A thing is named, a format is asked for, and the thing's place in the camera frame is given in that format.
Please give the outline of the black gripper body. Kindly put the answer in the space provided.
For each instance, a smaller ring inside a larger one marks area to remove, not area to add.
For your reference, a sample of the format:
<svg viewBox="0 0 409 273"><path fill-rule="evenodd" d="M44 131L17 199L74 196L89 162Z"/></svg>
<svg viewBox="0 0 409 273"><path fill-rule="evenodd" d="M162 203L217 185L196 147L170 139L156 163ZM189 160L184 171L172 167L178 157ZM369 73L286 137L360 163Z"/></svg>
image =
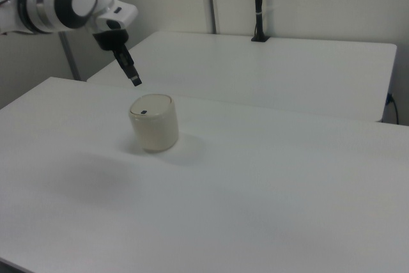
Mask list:
<svg viewBox="0 0 409 273"><path fill-rule="evenodd" d="M128 41L129 35L125 29L104 31L93 34L98 46L104 51L118 51Z"/></svg>

